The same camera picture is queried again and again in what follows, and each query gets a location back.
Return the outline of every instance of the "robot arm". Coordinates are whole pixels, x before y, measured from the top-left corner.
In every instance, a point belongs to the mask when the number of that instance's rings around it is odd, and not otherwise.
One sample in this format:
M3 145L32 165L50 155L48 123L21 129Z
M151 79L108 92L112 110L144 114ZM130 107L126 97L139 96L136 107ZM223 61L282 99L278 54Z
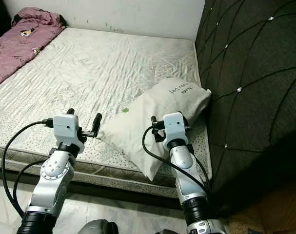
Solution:
M182 170L196 178L203 184L203 180L197 173L196 158L185 129L186 120L181 113L164 115L163 121L156 121L155 117L151 118L156 141L163 140L164 149L169 151L171 162ZM160 137L159 130L165 129L164 137ZM188 234L225 234L224 227L208 202L206 192L189 177L180 171L173 169L176 177L176 188L180 204L187 223Z
M74 175L76 157L84 150L87 137L95 137L100 128L101 114L97 114L93 129L82 132L79 119L70 109L48 119L54 128L57 148L40 169L40 179L22 218L18 234L51 234L61 212L67 187Z

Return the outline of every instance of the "white wall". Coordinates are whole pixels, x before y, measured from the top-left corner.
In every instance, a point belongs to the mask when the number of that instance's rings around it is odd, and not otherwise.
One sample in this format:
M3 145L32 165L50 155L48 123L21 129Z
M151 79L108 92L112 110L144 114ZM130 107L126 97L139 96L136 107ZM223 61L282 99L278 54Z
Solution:
M9 14L26 6L61 14L69 26L195 40L204 0L4 0Z

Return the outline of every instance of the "wooden surface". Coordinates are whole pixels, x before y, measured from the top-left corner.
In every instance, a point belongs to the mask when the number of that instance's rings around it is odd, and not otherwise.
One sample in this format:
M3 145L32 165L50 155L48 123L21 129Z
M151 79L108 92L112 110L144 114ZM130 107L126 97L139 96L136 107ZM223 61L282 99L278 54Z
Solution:
M296 228L287 231L273 232L273 234L296 234Z
M296 228L296 184L266 196L258 210L267 233Z
M257 206L252 206L229 217L229 229L230 234L264 234L265 229Z

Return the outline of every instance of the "black cable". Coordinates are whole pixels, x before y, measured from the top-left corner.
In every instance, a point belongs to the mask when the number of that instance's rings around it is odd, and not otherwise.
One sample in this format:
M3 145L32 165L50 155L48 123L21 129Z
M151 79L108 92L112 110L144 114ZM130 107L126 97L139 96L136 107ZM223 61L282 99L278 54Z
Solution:
M210 191L210 193L212 193L212 188L211 188L211 185L210 185L210 180L208 179L206 170L203 167L203 164L197 159L196 156L195 156L195 159L197 161L197 164L200 166L201 170L203 171L203 174L204 174L204 177L205 177L205 180L206 180L206 184L207 184L206 188L207 188L208 191Z
M15 181L15 184L13 186L13 199L17 202L17 204L19 204L18 202L18 198L17 198L17 188L18 188L18 183L19 183L19 180L20 180L20 177L22 176L23 172L28 169L29 167L31 166L34 166L36 164L40 164L40 163L44 163L46 161L45 160L40 160L40 161L36 161L36 162L32 162L28 165L26 165L25 167L23 167L23 169L19 172L19 174L17 175L17 178L16 178L16 181Z
M209 196L210 193L208 192L208 190L206 189L206 187L205 187L200 181L198 181L197 179L195 179L192 175L190 175L189 173L185 172L183 169L181 169L180 167L176 166L175 164L173 164L173 163L171 163L171 162L169 162L169 161L167 161L167 160L165 160L165 159L163 159L163 158L161 158L161 157L159 157L159 156L157 156L157 155L151 153L151 152L146 148L145 143L144 143L144 140L145 140L145 138L146 138L146 135L147 135L148 131L149 131L150 129L152 129L152 128L153 128L152 126L148 127L148 128L146 129L146 131L144 131L143 136L142 136L142 146L143 146L143 149L145 150L145 152L146 152L147 154L149 154L150 156L152 156L152 157L154 157L154 158L156 158L156 159L162 161L163 163L165 163L165 164L167 164L167 165L173 167L173 168L176 169L177 171L183 173L185 176L189 177L191 180L193 180L198 186L200 186L200 187L203 189L203 191L207 194L207 196Z
M19 215L21 217L23 217L24 215L24 212L23 210L21 209L20 205L12 198L11 194L10 194L10 191L9 191L9 188L8 188L8 184L7 184L7 179L6 179L6 168L5 168L5 159L6 159L6 154L7 154L7 150L10 146L10 144L15 140L15 138L21 134L25 129L33 126L33 125L36 125L36 124L45 124L44 121L38 121L38 122L34 122L34 123L31 123L31 124L28 124L26 125L25 127L23 127L22 129L20 129L9 141L8 143L6 144L5 148L4 148L4 151L3 151L3 154L2 154L2 158L1 158L1 173L2 173L2 183L3 183L3 187L5 189L5 192L6 192L6 195L9 199L9 201L11 202L11 204L13 205L13 207L16 209L16 211L19 213Z

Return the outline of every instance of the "dark padded headboard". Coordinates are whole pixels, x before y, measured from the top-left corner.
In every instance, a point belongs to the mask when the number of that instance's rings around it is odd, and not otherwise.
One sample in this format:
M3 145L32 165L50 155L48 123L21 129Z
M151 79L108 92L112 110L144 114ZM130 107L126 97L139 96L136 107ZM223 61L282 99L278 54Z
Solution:
M206 0L196 49L213 190L231 212L296 179L296 0Z

